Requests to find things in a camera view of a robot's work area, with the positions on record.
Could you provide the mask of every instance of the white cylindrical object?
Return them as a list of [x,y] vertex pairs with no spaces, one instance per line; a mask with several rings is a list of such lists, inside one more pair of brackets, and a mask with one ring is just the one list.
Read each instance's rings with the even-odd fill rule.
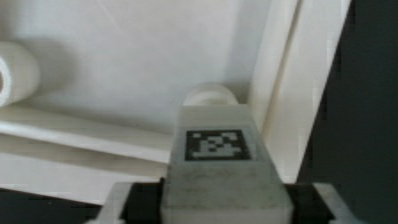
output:
[[229,89],[217,83],[206,83],[196,87],[185,98],[185,106],[235,105],[238,100]]
[[29,50],[0,42],[0,107],[23,100],[39,86],[39,65]]

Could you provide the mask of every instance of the white surface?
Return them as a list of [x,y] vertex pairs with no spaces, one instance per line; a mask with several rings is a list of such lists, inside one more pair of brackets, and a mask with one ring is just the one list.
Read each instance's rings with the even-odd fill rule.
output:
[[288,183],[299,176],[348,5],[350,0],[302,0],[299,5],[263,129]]
[[0,42],[0,107],[23,100],[39,86],[39,65],[27,49]]
[[366,224],[354,216],[350,208],[345,204],[345,201],[339,197],[339,193],[331,184],[315,183],[315,188],[323,198],[327,207],[334,214],[336,220],[331,221],[331,224]]
[[245,100],[272,0],[0,0],[43,83],[29,106],[165,133],[188,90]]
[[[229,119],[240,125],[233,126],[228,122]],[[235,140],[231,142],[240,147],[236,148],[238,151],[247,150],[247,160],[236,160],[236,156],[229,155],[229,153],[222,155],[226,157],[224,160],[208,159],[201,161],[187,159],[187,153],[192,153],[192,158],[197,158],[196,152],[208,151],[203,144],[196,149],[197,151],[187,148],[188,146],[196,147],[190,142],[188,131],[203,130],[242,131],[240,142]],[[215,152],[206,152],[210,154],[206,157],[219,157],[222,151],[226,150],[220,147],[215,148]],[[164,185],[164,223],[288,224],[291,212],[293,205],[288,192],[265,151],[247,106],[212,105],[183,107]]]
[[98,218],[87,222],[87,224],[124,224],[124,220],[121,220],[121,213],[132,187],[132,183],[117,183],[114,185]]
[[0,188],[103,204],[116,182],[158,181],[165,165],[0,135]]
[[279,75],[286,43],[291,35],[291,22],[299,0],[272,2],[265,24],[265,35],[260,46],[254,76],[249,90],[249,105],[260,130],[265,126],[265,116],[272,101],[272,91]]
[[0,109],[0,133],[169,163],[172,136],[20,106]]

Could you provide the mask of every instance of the white tape roll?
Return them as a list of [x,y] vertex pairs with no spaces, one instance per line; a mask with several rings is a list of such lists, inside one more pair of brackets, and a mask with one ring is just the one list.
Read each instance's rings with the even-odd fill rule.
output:
[[34,55],[18,44],[0,42],[0,107],[32,95],[39,77]]

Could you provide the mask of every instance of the white wall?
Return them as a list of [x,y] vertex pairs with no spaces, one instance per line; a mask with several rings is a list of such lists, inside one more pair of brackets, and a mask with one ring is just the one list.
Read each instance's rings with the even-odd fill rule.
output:
[[263,0],[0,0],[0,38],[43,68],[29,105],[171,132],[190,88],[245,99],[268,12]]

